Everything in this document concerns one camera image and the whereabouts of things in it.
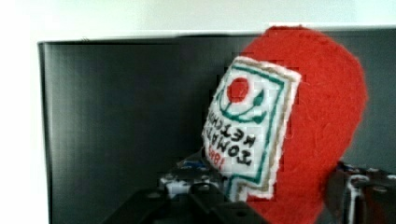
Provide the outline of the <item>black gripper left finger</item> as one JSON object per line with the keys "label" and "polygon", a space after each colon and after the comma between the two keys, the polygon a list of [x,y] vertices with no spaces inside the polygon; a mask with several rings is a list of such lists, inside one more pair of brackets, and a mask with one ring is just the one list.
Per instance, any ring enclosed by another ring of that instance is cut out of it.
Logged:
{"label": "black gripper left finger", "polygon": [[205,158],[188,157],[161,175],[158,188],[137,191],[103,224],[268,224],[222,187]]}

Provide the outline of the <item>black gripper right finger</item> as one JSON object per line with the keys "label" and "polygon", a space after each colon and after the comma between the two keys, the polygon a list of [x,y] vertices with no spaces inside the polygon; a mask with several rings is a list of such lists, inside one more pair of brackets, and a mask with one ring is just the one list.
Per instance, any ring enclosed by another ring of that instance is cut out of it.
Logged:
{"label": "black gripper right finger", "polygon": [[339,161],[329,176],[324,202],[336,224],[395,224],[395,174]]}

